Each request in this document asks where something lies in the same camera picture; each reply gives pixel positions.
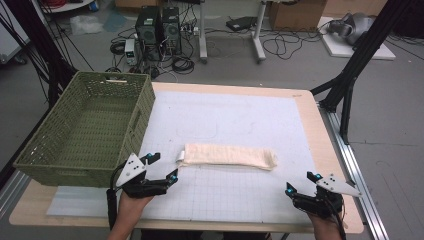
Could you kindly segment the white floor board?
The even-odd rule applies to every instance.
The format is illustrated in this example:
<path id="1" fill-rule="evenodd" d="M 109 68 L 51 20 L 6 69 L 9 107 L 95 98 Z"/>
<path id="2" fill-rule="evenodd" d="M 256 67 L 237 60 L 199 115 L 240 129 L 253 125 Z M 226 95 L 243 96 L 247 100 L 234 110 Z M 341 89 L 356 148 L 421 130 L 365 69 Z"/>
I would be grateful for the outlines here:
<path id="1" fill-rule="evenodd" d="M 331 20 L 331 17 L 321 17 L 318 23 L 324 46 L 326 47 L 329 55 L 332 57 L 350 58 L 354 53 L 353 47 L 337 34 L 329 33 L 327 31 L 327 27 Z M 396 56 L 388 47 L 382 44 L 373 55 L 372 59 L 393 61 L 396 59 Z"/>

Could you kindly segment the white desk leg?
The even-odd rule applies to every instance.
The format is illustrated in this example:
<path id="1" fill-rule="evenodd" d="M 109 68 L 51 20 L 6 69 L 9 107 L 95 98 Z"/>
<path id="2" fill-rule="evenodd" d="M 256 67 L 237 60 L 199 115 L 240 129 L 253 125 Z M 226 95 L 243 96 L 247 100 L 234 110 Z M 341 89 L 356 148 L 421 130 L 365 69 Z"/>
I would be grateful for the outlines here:
<path id="1" fill-rule="evenodd" d="M 266 10 L 266 1 L 260 0 L 256 27 L 255 27 L 255 30 L 252 32 L 252 41 L 257 53 L 258 62 L 264 61 L 266 59 L 266 56 L 262 47 L 262 43 L 260 41 L 260 32 L 261 32 L 262 23 L 263 23 L 263 19 L 265 15 L 265 10 Z"/>
<path id="2" fill-rule="evenodd" d="M 207 63 L 207 44 L 205 35 L 205 0 L 200 1 L 200 26 L 199 26 L 199 55 L 202 63 Z"/>

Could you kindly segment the black flat device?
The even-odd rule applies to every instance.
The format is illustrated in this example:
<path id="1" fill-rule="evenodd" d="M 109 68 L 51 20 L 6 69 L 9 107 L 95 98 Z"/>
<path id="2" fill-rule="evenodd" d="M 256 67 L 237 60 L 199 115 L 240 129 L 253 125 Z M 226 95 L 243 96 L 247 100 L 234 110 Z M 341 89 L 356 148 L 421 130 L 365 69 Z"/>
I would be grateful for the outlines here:
<path id="1" fill-rule="evenodd" d="M 234 32 L 250 29 L 256 25 L 256 17 L 241 17 L 226 22 L 226 26 Z"/>

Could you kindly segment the grey power supply unit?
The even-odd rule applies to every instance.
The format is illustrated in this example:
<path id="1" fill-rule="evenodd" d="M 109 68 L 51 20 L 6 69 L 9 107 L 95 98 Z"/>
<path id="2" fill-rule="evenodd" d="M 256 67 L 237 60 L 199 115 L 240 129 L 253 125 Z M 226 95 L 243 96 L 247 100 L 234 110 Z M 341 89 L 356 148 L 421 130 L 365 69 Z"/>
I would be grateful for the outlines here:
<path id="1" fill-rule="evenodd" d="M 138 63 L 136 41 L 134 39 L 125 41 L 124 54 L 128 65 L 135 66 Z"/>

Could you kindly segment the white cabinet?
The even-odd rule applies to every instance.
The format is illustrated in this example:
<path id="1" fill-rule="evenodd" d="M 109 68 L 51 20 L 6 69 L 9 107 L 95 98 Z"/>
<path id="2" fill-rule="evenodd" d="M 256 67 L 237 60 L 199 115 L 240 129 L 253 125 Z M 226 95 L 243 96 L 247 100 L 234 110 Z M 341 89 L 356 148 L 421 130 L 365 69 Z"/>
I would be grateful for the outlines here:
<path id="1" fill-rule="evenodd" d="M 29 38 L 8 6 L 0 0 L 0 64 L 7 64 L 21 50 L 21 46 L 9 30 L 14 30 L 25 43 L 29 42 Z"/>

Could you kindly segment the person's left hand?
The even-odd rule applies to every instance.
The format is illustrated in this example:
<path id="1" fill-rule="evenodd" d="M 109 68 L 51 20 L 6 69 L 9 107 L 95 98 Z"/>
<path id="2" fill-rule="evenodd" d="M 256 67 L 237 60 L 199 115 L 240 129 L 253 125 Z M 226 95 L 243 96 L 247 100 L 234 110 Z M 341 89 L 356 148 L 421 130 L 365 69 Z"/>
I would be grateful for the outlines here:
<path id="1" fill-rule="evenodd" d="M 121 193 L 115 226 L 121 229 L 132 229 L 140 220 L 144 208 L 153 197 L 131 198 L 125 192 Z"/>

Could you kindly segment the green woven plastic basket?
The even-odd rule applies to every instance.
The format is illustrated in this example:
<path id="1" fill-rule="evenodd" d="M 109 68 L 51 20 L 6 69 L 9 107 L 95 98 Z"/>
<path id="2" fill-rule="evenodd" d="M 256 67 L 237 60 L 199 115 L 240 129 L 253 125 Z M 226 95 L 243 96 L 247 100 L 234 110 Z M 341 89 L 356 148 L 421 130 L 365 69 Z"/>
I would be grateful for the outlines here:
<path id="1" fill-rule="evenodd" d="M 14 167 L 42 185 L 106 187 L 140 151 L 154 102 L 146 74 L 80 71 Z"/>

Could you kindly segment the wooden table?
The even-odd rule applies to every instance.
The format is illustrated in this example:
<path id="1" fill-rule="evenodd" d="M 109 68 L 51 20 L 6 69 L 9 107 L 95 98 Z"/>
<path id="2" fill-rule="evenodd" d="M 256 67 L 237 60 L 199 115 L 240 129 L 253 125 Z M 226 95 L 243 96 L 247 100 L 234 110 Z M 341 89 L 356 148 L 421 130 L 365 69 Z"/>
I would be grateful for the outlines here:
<path id="1" fill-rule="evenodd" d="M 315 165 L 313 172 L 322 175 L 334 174 L 343 179 L 343 172 L 333 149 L 317 104 L 313 95 L 307 90 L 254 88 L 219 85 L 197 85 L 181 83 L 161 83 L 153 85 L 155 96 L 159 91 L 249 95 L 259 97 L 283 97 L 295 100 L 301 122 L 306 134 L 311 156 Z M 211 222 L 188 220 L 145 220 L 143 217 L 138 222 L 141 229 L 178 229 L 178 230 L 212 230 L 212 231 L 249 231 L 249 232 L 303 232 L 309 233 L 313 227 L 310 223 L 296 224 L 257 224 L 243 222 Z"/>

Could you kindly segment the large black computer tower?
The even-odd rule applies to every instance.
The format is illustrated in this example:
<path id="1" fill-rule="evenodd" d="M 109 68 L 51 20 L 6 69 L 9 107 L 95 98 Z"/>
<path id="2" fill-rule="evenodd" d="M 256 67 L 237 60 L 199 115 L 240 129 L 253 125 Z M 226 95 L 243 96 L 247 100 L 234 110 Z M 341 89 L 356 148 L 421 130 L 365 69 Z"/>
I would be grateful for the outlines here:
<path id="1" fill-rule="evenodd" d="M 151 61 L 159 61 L 160 44 L 164 40 L 160 8 L 158 6 L 142 6 L 135 29 L 143 48 L 143 55 Z"/>

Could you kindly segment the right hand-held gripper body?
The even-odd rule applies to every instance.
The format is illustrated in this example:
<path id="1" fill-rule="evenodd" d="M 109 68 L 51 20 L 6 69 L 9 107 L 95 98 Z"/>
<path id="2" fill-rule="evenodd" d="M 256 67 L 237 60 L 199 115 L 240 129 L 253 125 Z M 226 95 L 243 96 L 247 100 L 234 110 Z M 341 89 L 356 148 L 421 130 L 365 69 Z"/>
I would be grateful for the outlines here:
<path id="1" fill-rule="evenodd" d="M 314 184 L 316 185 L 315 196 L 304 195 L 297 191 L 292 197 L 292 203 L 295 208 L 322 219 L 336 216 L 343 210 L 343 195 L 362 196 L 362 193 L 354 187 L 354 183 L 344 182 L 334 174 L 322 176 Z"/>

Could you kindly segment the person's right hand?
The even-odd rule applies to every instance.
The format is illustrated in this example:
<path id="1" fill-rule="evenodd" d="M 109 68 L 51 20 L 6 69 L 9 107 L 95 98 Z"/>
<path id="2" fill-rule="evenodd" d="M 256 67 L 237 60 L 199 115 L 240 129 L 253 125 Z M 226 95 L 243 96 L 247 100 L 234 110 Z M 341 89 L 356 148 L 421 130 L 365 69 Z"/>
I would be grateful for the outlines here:
<path id="1" fill-rule="evenodd" d="M 309 214 L 308 217 L 312 222 L 316 236 L 326 237 L 339 233 L 337 224 L 332 220 L 325 220 L 312 214 Z"/>

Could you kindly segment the brown cardboard box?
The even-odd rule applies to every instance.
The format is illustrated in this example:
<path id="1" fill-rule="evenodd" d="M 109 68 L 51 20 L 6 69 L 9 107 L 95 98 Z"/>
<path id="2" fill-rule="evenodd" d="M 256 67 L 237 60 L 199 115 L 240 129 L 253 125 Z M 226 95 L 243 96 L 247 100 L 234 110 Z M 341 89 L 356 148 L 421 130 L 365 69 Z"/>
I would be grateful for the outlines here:
<path id="1" fill-rule="evenodd" d="M 313 32 L 323 15 L 327 0 L 273 2 L 269 22 L 273 30 Z"/>

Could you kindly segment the slim black computer tower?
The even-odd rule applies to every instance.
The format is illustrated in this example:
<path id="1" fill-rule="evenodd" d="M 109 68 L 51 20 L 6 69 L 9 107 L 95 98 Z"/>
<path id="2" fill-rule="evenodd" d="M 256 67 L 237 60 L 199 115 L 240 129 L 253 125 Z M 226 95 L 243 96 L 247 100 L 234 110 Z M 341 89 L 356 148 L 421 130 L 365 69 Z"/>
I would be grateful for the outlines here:
<path id="1" fill-rule="evenodd" d="M 162 23 L 167 52 L 173 55 L 182 53 L 180 20 L 178 7 L 165 7 L 162 11 Z"/>

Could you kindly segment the cream cloth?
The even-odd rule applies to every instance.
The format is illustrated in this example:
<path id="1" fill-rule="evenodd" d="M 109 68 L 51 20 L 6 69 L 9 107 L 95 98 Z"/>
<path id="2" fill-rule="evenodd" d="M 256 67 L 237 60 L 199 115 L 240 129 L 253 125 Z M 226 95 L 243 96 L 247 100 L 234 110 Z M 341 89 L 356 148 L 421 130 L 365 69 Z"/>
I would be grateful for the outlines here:
<path id="1" fill-rule="evenodd" d="M 186 144 L 176 162 L 180 166 L 240 165 L 272 171 L 277 166 L 277 156 L 272 150 L 264 148 Z"/>

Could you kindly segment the clear plastic bag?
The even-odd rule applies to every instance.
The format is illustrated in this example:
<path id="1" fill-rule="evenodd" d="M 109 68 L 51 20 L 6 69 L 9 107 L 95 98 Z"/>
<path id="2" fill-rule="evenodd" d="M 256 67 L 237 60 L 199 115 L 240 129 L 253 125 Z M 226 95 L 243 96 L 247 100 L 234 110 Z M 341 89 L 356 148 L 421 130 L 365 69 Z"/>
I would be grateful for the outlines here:
<path id="1" fill-rule="evenodd" d="M 95 34 L 103 30 L 103 25 L 95 16 L 75 16 L 70 19 L 73 35 Z"/>

